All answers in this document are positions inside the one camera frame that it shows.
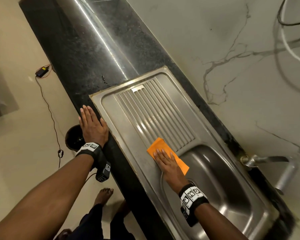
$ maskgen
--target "sink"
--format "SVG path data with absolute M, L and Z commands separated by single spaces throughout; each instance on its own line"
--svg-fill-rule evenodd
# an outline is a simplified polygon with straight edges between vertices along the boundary
M 167 67 L 90 95 L 175 239 L 208 239 L 189 227 L 180 198 L 163 180 L 147 148 L 161 137 L 189 166 L 188 181 L 250 240 L 262 239 L 278 212 Z

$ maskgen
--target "chrome faucet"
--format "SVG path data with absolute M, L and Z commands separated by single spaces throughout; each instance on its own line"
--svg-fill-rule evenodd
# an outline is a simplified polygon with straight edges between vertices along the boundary
M 273 162 L 288 162 L 287 168 L 284 170 L 281 175 L 279 181 L 277 182 L 275 189 L 280 195 L 283 195 L 283 191 L 294 177 L 298 170 L 298 164 L 296 160 L 292 157 L 284 157 L 284 156 L 269 156 L 269 157 L 259 157 L 257 155 L 253 155 L 251 158 L 248 156 L 243 156 L 240 158 L 241 163 L 246 166 L 248 169 L 258 167 L 258 164 L 261 163 L 273 163 Z

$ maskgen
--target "dark pants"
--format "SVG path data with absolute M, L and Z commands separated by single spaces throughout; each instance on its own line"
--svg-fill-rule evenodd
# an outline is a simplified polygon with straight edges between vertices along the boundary
M 102 240 L 101 227 L 102 205 L 95 205 L 80 221 L 79 226 L 69 235 L 67 240 Z M 135 240 L 124 225 L 124 216 L 116 213 L 110 223 L 111 240 Z

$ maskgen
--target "hand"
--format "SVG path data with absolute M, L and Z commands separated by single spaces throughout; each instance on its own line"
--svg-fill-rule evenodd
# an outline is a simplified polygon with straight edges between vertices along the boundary
M 188 184 L 188 180 L 184 176 L 181 168 L 178 166 L 173 154 L 168 154 L 162 149 L 161 152 L 157 149 L 157 152 L 153 153 L 154 159 L 163 172 L 163 178 L 177 194 L 182 187 Z
M 86 143 L 94 142 L 102 148 L 108 141 L 109 128 L 107 123 L 100 119 L 100 122 L 90 106 L 83 105 L 80 109 L 79 124 L 82 129 L 83 138 Z

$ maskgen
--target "orange cleaning cloth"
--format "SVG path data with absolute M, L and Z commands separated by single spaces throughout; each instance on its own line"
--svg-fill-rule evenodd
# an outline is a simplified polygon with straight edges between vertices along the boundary
M 186 175 L 186 173 L 189 170 L 189 167 L 176 155 L 176 153 L 174 153 L 174 151 L 172 151 L 172 149 L 167 145 L 167 143 L 165 143 L 164 140 L 160 137 L 158 137 L 158 139 L 156 139 L 152 143 L 152 145 L 147 149 L 147 152 L 150 154 L 150 156 L 153 159 L 155 159 L 153 153 L 156 151 L 156 149 L 159 149 L 160 151 L 161 149 L 164 149 L 169 156 L 170 156 L 170 152 L 172 152 L 183 174 Z

